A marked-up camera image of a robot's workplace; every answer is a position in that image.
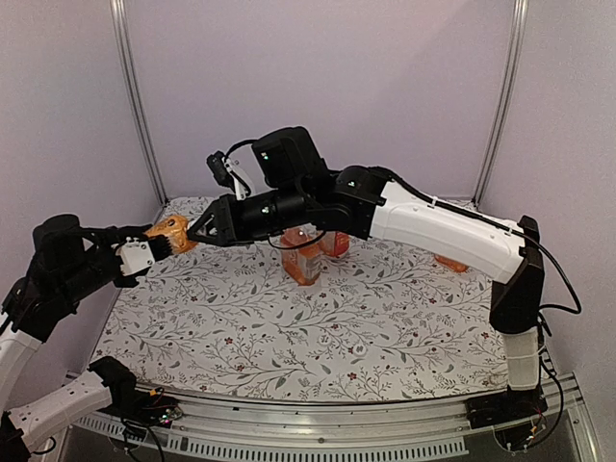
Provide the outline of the slim orange drink bottle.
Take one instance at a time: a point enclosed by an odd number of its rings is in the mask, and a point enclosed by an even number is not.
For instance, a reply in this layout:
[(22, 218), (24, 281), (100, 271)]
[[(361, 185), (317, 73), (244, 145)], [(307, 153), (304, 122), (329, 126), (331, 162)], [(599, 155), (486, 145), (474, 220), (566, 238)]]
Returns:
[(188, 237), (188, 230), (193, 223), (186, 217), (171, 215), (153, 226), (149, 227), (144, 234), (148, 238), (164, 236), (174, 255), (187, 253), (197, 246), (197, 242)]

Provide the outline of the large orange-label plastic bottle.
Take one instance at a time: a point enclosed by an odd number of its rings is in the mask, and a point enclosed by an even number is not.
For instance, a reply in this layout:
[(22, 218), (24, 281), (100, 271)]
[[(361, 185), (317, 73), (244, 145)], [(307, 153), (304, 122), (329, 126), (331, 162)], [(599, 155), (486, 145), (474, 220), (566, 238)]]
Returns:
[(327, 231), (319, 241), (319, 247), (326, 256), (341, 258), (349, 250), (349, 235), (340, 231)]

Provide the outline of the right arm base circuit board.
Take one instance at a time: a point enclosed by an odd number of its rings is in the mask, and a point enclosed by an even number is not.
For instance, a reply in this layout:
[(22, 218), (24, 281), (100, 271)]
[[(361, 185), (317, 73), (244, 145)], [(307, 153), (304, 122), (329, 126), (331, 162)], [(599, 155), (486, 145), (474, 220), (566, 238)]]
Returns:
[(506, 452), (515, 453), (527, 450), (538, 434), (547, 429), (544, 415), (530, 417), (523, 423), (510, 425), (493, 431), (495, 442)]

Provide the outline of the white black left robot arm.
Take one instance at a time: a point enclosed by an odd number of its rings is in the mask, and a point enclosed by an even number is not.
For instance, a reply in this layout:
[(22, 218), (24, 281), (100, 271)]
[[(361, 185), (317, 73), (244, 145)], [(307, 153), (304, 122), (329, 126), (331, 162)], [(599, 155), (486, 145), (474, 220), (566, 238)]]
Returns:
[(54, 216), (33, 231), (35, 253), (24, 277), (1, 304), (1, 458), (27, 461), (59, 431), (105, 410), (140, 435), (168, 426), (179, 410), (162, 389), (138, 390), (122, 363), (106, 356), (68, 385), (20, 407), (6, 406), (23, 369), (60, 321), (80, 302), (114, 284), (134, 288), (138, 279), (173, 253), (167, 236), (145, 226), (87, 228), (71, 214)]

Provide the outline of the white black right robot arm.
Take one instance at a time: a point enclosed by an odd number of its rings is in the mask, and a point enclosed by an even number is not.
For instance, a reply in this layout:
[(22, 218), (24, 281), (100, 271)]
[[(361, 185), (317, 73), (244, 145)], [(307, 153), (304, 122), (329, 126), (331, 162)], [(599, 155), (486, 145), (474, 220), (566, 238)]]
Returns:
[(539, 353), (545, 271), (535, 219), (486, 217), (420, 192), (385, 167), (330, 169), (301, 126), (276, 130), (250, 147), (268, 190), (221, 196), (189, 228), (190, 240), (253, 244), (309, 223), (410, 244), (479, 270), (492, 281), (489, 321), (503, 340), (508, 379), (504, 391), (466, 401), (470, 424), (503, 424), (547, 410)]

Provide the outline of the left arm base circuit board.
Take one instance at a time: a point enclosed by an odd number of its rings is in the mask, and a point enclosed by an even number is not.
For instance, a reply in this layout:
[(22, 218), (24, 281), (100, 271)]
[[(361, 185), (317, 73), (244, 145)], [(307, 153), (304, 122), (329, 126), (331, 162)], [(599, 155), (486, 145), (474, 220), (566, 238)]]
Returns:
[(136, 404), (139, 419), (148, 425), (170, 427), (184, 415), (179, 401), (168, 396), (163, 387), (143, 393)]

